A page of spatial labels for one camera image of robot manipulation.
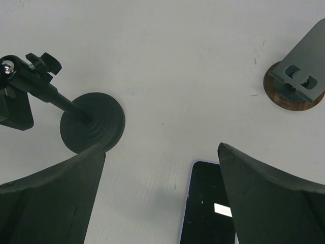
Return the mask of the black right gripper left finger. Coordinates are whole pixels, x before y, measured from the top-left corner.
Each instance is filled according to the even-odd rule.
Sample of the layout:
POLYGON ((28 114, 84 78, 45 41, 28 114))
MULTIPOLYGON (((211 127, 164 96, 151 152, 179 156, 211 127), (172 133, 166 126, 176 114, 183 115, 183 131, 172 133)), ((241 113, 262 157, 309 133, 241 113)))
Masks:
POLYGON ((96 144, 1 185, 1 243, 84 243, 105 163, 96 144))

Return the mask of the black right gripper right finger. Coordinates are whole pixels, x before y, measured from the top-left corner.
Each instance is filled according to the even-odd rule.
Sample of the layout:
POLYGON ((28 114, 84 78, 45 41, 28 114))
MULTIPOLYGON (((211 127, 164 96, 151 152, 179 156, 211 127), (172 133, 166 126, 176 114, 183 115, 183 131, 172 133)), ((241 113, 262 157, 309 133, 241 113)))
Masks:
POLYGON ((239 243, 324 243, 324 185, 218 146, 239 243))

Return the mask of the phone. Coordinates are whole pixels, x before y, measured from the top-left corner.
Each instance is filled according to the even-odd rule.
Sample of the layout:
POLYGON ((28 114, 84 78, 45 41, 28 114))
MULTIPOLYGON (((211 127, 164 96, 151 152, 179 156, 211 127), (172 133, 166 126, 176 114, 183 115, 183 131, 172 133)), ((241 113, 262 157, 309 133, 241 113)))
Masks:
POLYGON ((235 243, 236 231, 220 165, 193 164, 180 243, 235 243))

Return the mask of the black phone stand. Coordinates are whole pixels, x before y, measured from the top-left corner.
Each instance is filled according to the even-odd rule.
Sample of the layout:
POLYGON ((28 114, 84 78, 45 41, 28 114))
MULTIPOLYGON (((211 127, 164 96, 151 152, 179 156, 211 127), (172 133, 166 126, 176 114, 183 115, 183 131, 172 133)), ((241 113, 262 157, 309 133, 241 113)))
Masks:
POLYGON ((29 95, 63 111, 61 138, 80 153, 100 144, 105 152, 120 140, 125 128, 121 105, 105 93, 87 93, 68 100, 51 84, 62 66, 48 53, 29 53, 26 61, 15 55, 1 57, 1 125, 25 131, 34 126, 29 95))

